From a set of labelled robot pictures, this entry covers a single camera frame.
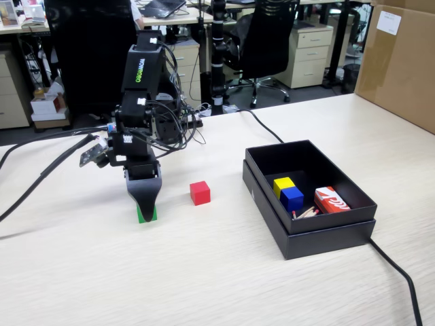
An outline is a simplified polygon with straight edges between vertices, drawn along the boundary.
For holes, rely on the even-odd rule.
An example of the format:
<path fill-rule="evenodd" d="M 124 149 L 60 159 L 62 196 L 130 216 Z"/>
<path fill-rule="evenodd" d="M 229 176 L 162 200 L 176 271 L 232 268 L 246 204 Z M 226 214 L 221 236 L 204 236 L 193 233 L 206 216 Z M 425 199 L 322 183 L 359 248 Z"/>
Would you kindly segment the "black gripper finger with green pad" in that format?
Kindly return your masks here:
<path fill-rule="evenodd" d="M 127 192 L 137 205 L 139 223 L 157 220 L 156 199 L 162 187 L 161 177 L 133 180 L 126 176 Z"/>

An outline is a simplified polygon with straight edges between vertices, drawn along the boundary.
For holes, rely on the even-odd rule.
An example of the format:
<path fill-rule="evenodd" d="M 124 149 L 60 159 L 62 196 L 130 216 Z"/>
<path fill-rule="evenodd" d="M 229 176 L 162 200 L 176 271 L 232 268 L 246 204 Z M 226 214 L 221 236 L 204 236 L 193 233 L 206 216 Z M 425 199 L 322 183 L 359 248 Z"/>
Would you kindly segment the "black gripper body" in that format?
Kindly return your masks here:
<path fill-rule="evenodd" d="M 159 176 L 158 161 L 150 145 L 130 132 L 108 133 L 108 159 L 111 166 L 122 166 L 129 180 Z"/>

